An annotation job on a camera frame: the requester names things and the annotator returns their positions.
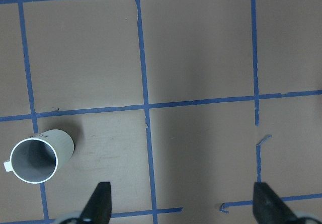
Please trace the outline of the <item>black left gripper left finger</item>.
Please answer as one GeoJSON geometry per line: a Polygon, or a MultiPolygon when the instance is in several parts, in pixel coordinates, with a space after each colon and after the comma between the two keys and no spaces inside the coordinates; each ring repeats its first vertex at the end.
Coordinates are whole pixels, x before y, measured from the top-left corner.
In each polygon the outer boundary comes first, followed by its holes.
{"type": "Polygon", "coordinates": [[[112,214],[111,183],[100,182],[80,214],[81,223],[108,224],[112,214]]]}

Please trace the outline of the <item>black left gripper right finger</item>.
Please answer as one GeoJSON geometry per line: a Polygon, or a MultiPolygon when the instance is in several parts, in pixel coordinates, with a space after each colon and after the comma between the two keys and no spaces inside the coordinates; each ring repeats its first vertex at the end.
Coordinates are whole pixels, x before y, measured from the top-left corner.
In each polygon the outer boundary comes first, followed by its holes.
{"type": "Polygon", "coordinates": [[[253,216],[257,223],[296,223],[297,216],[265,182],[255,182],[253,216]]]}

